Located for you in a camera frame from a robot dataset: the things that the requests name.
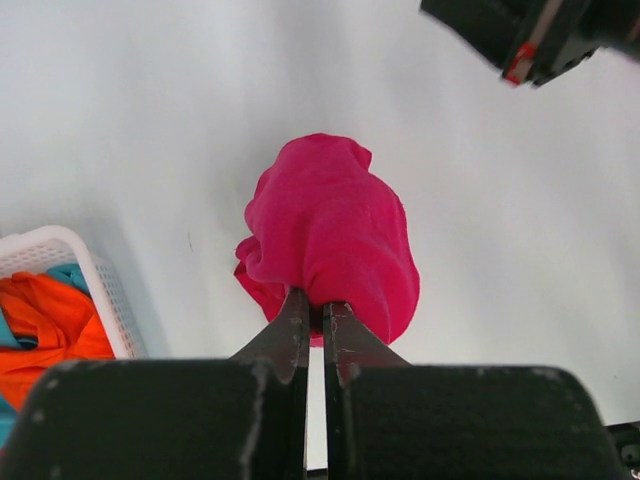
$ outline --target black object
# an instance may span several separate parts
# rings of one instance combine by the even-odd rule
[[[309,331],[325,340],[328,471],[304,466]],[[621,479],[589,396],[551,368],[416,367],[346,304],[293,291],[229,360],[66,363],[0,479]]]
[[[543,85],[599,47],[640,56],[640,0],[422,0],[514,85]]]

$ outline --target plastic basket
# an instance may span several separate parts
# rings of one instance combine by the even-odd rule
[[[75,232],[48,226],[0,239],[0,278],[16,272],[42,273],[65,263],[80,265],[115,357],[146,357],[116,272],[108,261],[92,254]]]

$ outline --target cloth fold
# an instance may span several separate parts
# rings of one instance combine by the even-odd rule
[[[402,204],[370,164],[354,140],[314,134],[286,144],[260,177],[234,274],[267,320],[297,287],[315,306],[349,302],[387,344],[408,327],[420,277]],[[317,333],[312,344],[322,345]]]
[[[33,350],[0,348],[0,393],[16,410],[47,368],[64,360],[114,358],[91,298],[47,274],[0,280],[0,305],[16,338],[38,341]]]

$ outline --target white table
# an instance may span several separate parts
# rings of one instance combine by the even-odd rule
[[[513,90],[417,3],[0,1],[1,234],[76,229],[154,357],[225,357],[264,324],[232,276],[259,174],[293,137],[353,136],[422,274],[398,353],[558,365],[639,419],[640,67]]]

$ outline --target white surface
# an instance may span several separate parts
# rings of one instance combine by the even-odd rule
[[[0,0],[0,231],[76,229],[152,355],[226,356],[263,325],[231,275],[259,174],[350,135],[409,217],[400,354],[559,365],[637,420],[640,67],[512,90],[417,3]]]
[[[77,263],[116,358],[144,358],[138,325],[111,263],[92,254],[73,231],[57,225],[0,239],[0,278],[16,272],[42,273]]]

